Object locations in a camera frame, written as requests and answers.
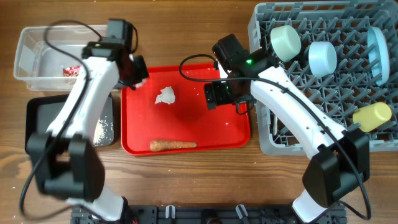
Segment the red tray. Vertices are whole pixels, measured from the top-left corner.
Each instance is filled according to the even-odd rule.
[[[148,156],[178,152],[240,147],[250,138],[247,114],[238,115],[235,106],[224,105],[208,110],[203,86],[191,82],[178,72],[178,66],[148,69],[146,83],[132,91],[121,91],[121,144],[133,156]],[[195,78],[219,78],[212,64],[184,65],[187,75]],[[160,90],[171,86],[175,102],[155,104]],[[247,105],[240,106],[245,111]],[[149,150],[153,140],[192,141],[194,149],[176,149],[162,152]]]

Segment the black mounting rail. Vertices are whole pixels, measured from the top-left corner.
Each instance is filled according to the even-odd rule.
[[[222,224],[299,224],[291,212],[290,205],[266,205],[248,207],[247,218],[241,217],[234,207],[157,207],[155,205],[133,205],[130,209],[137,216],[137,224],[205,224],[202,219],[204,210],[213,210]],[[70,224],[111,223],[99,220],[84,208],[76,207],[72,211]],[[337,205],[315,221],[314,224],[346,224],[345,207]]]

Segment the white paper scrap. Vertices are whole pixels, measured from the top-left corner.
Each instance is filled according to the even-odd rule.
[[[172,104],[175,101],[175,95],[173,88],[171,86],[164,88],[161,90],[161,94],[157,95],[155,104],[163,102],[167,104]]]

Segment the plastic dish rack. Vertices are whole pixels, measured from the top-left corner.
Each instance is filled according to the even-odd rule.
[[[325,114],[347,128],[353,128],[352,114],[360,107],[385,102],[392,119],[368,133],[371,151],[398,151],[398,3],[393,0],[260,3],[248,25],[250,51],[265,47],[275,55],[270,33],[275,27],[290,25],[302,41],[302,52],[283,63],[289,78]],[[375,26],[383,31],[390,56],[390,77],[377,86],[372,78],[367,48],[367,31]],[[308,64],[309,46],[329,41],[336,49],[338,66],[332,75],[318,79]],[[268,155],[305,154],[293,134],[278,121],[272,135],[274,114],[257,102],[260,146]]]

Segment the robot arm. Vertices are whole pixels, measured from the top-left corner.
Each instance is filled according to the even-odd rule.
[[[89,79],[86,79],[86,71],[79,74],[64,107],[47,133],[33,134],[27,143],[33,166],[48,153],[35,175],[40,193],[84,206],[100,219],[112,223],[130,223],[132,212],[125,198],[105,186],[104,167],[92,143],[96,124],[112,89],[119,86],[135,89],[135,84],[149,76],[142,56],[132,57],[133,29],[132,24],[124,20],[112,19],[106,37],[99,42],[88,43],[82,58],[90,69]],[[56,151],[46,152],[72,112],[85,82],[88,82],[85,94],[61,140],[56,142]],[[70,160],[59,161],[57,155],[65,151],[68,151]]]
[[[209,109],[215,108],[214,105],[238,105],[247,99],[246,95],[252,95],[288,127],[310,159],[303,176],[305,190],[292,204],[295,214],[302,222],[314,221],[359,184],[348,167],[346,158],[341,154],[334,154],[339,151],[335,142],[297,100],[270,83],[249,81],[251,78],[262,78],[280,84],[300,98],[349,154],[362,181],[369,179],[369,139],[366,135],[358,129],[348,132],[320,111],[296,88],[284,69],[277,67],[277,62],[271,56],[261,49],[249,54],[233,34],[219,40],[213,47],[213,52],[219,61],[221,76],[227,74],[232,79],[224,83],[225,88],[218,88],[219,82],[205,85],[206,92],[213,94],[206,98],[214,99],[212,102],[208,101]],[[233,79],[239,77],[245,77],[245,80]],[[228,96],[228,101],[220,101],[218,96],[223,96],[224,99]]]

